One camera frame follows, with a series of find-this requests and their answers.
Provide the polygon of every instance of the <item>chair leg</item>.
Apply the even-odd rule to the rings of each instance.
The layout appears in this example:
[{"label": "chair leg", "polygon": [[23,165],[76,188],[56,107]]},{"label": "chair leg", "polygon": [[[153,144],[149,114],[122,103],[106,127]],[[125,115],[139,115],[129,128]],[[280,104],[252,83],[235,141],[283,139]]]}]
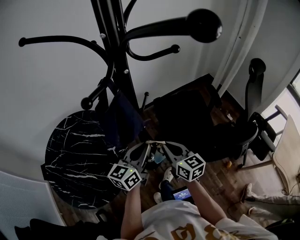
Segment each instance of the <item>chair leg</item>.
[{"label": "chair leg", "polygon": [[246,164],[246,159],[247,159],[247,153],[248,153],[248,150],[246,150],[245,154],[244,154],[244,158],[243,158],[243,163],[238,165],[238,168],[242,168],[243,166],[245,166]]}]

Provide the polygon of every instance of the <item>jeans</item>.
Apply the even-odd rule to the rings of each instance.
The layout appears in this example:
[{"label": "jeans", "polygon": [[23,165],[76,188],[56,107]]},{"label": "jeans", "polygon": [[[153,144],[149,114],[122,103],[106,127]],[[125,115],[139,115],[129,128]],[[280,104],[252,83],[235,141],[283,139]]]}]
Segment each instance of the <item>jeans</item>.
[{"label": "jeans", "polygon": [[162,183],[160,184],[160,194],[163,202],[174,200],[174,196],[172,194],[173,190],[174,189],[168,180],[162,181]]}]

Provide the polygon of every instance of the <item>sneaker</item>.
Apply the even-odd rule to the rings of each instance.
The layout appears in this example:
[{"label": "sneaker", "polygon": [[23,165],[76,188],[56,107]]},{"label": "sneaker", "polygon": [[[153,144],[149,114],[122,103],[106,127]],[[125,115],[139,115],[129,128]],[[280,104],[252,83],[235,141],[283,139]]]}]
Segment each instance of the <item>sneaker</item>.
[{"label": "sneaker", "polygon": [[173,176],[171,170],[172,170],[172,167],[167,168],[167,170],[165,171],[165,174],[164,174],[163,181],[164,181],[164,180],[167,180],[167,181],[169,181],[169,182],[172,181],[172,179],[173,179],[174,176]]},{"label": "sneaker", "polygon": [[246,197],[250,196],[251,189],[252,189],[252,183],[249,183],[244,187],[242,196],[240,197],[241,203],[245,203]]},{"label": "sneaker", "polygon": [[252,210],[253,210],[254,208],[255,208],[255,207],[252,207],[252,208],[250,208],[250,209],[248,210],[248,216],[251,215],[251,212],[252,212]]},{"label": "sneaker", "polygon": [[153,195],[153,198],[154,198],[154,201],[156,202],[156,204],[159,204],[159,203],[162,203],[163,200],[161,198],[161,194],[159,192],[156,192],[154,195]]}]

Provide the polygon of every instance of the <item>black cable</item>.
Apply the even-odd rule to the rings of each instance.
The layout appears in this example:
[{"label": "black cable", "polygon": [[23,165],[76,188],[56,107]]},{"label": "black cable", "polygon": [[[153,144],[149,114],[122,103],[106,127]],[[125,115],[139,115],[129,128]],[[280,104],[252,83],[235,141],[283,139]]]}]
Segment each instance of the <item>black cable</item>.
[{"label": "black cable", "polygon": [[231,204],[231,205],[227,208],[227,210],[226,210],[226,212],[228,213],[228,215],[229,215],[232,219],[234,219],[236,222],[237,222],[236,218],[235,218],[234,216],[232,216],[232,215],[229,213],[229,209],[232,208],[232,207],[233,207],[234,205],[236,205],[237,203],[240,203],[240,201]]},{"label": "black cable", "polygon": [[[285,174],[287,175],[287,173],[286,173],[285,169],[282,167],[282,165],[281,165],[280,163],[278,163],[278,164],[281,166],[281,168],[283,169],[283,171],[284,171]],[[286,190],[282,190],[281,193],[282,193],[283,195],[285,195],[285,196],[293,196],[293,197],[300,197],[300,196],[291,195],[291,192],[293,191],[293,188],[294,188],[296,185],[298,185],[298,187],[299,187],[299,179],[298,179],[299,176],[300,176],[300,167],[299,167],[299,169],[298,169],[298,174],[296,175],[297,183],[292,187],[292,189],[290,190],[289,193],[288,193]]]}]

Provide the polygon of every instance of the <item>black coat rack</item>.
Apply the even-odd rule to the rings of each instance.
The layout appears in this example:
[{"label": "black coat rack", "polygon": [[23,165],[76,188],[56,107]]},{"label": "black coat rack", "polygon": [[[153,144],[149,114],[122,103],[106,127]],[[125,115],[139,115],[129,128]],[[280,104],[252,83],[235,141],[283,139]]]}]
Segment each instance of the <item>black coat rack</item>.
[{"label": "black coat rack", "polygon": [[106,62],[108,68],[105,77],[100,81],[98,87],[81,101],[84,110],[91,109],[97,98],[107,99],[107,87],[113,94],[116,94],[118,89],[122,90],[132,106],[138,110],[126,53],[136,60],[149,61],[180,51],[178,45],[172,45],[170,48],[149,56],[139,56],[130,49],[130,40],[155,36],[190,35],[196,41],[210,43],[218,39],[222,32],[222,23],[219,17],[207,9],[198,9],[187,17],[155,22],[127,32],[126,24],[136,0],[131,0],[124,12],[121,0],[91,0],[91,3],[105,49],[100,47],[96,41],[73,36],[23,37],[19,41],[20,47],[48,42],[77,43],[93,50]]}]

